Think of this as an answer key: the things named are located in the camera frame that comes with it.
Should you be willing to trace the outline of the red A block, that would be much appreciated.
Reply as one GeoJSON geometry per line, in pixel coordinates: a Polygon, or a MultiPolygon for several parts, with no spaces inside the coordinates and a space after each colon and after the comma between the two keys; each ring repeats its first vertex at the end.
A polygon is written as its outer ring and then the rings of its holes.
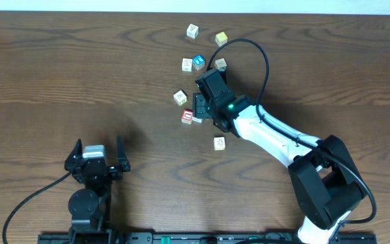
{"type": "Polygon", "coordinates": [[[192,120],[197,122],[197,123],[202,123],[202,119],[199,119],[199,118],[196,118],[196,117],[193,117],[192,120]]]}

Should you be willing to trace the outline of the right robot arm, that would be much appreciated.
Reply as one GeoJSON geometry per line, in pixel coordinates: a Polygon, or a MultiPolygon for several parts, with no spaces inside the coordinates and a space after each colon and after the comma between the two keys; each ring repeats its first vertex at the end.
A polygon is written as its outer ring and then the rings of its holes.
{"type": "Polygon", "coordinates": [[[321,140],[299,132],[267,113],[258,102],[232,92],[195,93],[198,119],[212,119],[223,132],[260,146],[289,172],[297,202],[305,214],[297,231],[302,243],[331,243],[349,223],[347,216],[374,196],[345,144],[335,136],[321,140]]]}

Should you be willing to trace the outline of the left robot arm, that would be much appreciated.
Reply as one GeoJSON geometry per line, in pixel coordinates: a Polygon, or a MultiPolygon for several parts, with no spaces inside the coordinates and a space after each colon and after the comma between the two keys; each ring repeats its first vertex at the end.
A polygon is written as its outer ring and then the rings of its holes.
{"type": "Polygon", "coordinates": [[[131,170],[121,137],[116,139],[118,164],[109,166],[103,145],[82,146],[80,140],[64,162],[64,169],[84,188],[72,194],[70,243],[125,243],[125,234],[111,227],[112,183],[131,170]]]}

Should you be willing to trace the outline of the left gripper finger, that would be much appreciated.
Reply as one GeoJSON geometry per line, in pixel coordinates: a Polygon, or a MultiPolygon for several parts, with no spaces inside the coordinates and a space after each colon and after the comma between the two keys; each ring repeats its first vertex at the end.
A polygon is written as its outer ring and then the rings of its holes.
{"type": "Polygon", "coordinates": [[[74,163],[79,156],[81,156],[83,153],[82,149],[82,142],[81,139],[78,139],[73,150],[68,155],[66,162],[67,163],[74,163]]]}
{"type": "Polygon", "coordinates": [[[127,156],[125,154],[125,150],[123,148],[123,141],[120,136],[117,137],[116,139],[116,149],[117,149],[117,161],[118,164],[121,167],[126,167],[127,166],[127,156]]]}

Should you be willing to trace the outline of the white block yellow side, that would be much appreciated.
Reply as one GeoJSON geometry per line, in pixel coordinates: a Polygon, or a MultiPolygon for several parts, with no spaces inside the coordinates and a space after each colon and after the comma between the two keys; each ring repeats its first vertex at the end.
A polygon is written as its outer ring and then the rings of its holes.
{"type": "Polygon", "coordinates": [[[215,137],[213,140],[213,145],[215,150],[225,150],[225,138],[224,137],[215,137]]]}

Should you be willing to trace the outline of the red U block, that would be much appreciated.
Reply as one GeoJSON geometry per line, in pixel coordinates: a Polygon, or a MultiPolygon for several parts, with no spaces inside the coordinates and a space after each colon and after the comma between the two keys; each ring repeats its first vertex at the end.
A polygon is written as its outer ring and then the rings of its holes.
{"type": "Polygon", "coordinates": [[[194,118],[194,112],[191,110],[183,110],[181,115],[181,122],[191,124],[194,118]]]}

